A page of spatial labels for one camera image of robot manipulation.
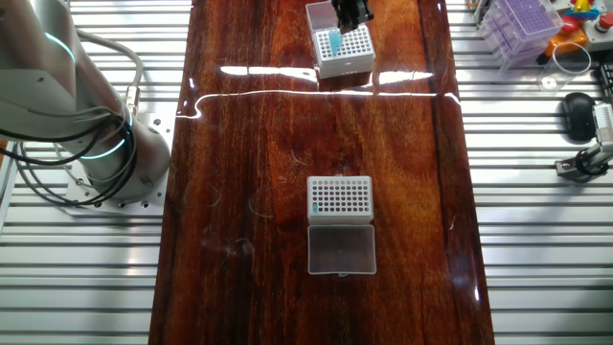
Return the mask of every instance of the wooden table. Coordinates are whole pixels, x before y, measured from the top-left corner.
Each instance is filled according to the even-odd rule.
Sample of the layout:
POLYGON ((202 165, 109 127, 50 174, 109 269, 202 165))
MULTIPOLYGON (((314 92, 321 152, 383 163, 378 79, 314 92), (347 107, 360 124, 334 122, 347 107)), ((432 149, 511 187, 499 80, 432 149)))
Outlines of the wooden table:
POLYGON ((493 344, 444 4, 373 0, 372 78, 318 82, 306 3, 193 1, 149 343, 493 344), (339 173, 373 179, 374 276, 307 273, 339 173))

